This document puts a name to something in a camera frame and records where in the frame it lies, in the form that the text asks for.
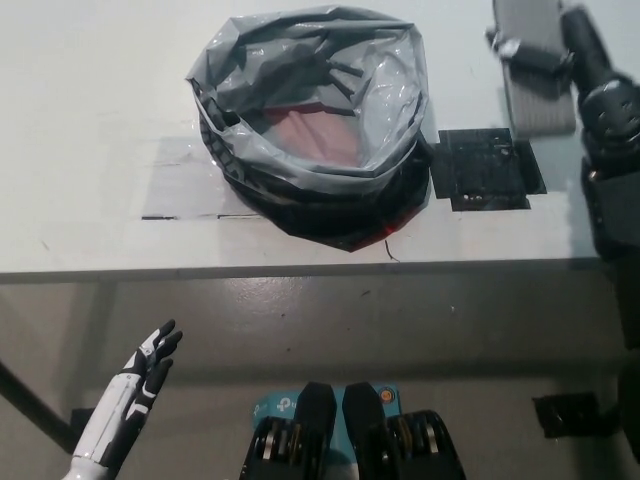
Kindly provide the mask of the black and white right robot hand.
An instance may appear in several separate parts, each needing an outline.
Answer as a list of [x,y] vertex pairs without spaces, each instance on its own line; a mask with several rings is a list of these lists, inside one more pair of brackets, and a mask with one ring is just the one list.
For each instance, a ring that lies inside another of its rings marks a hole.
[[499,26],[487,30],[485,36],[490,49],[512,73],[572,84],[582,102],[596,96],[636,95],[638,85],[613,67],[586,8],[561,7],[557,22],[562,45],[555,48],[508,33]]

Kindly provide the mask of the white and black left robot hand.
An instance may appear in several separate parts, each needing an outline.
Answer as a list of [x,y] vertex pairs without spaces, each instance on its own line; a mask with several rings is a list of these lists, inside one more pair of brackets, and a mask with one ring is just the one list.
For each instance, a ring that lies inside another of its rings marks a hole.
[[114,479],[138,439],[173,365],[183,333],[171,319],[112,377],[72,454],[67,479]]

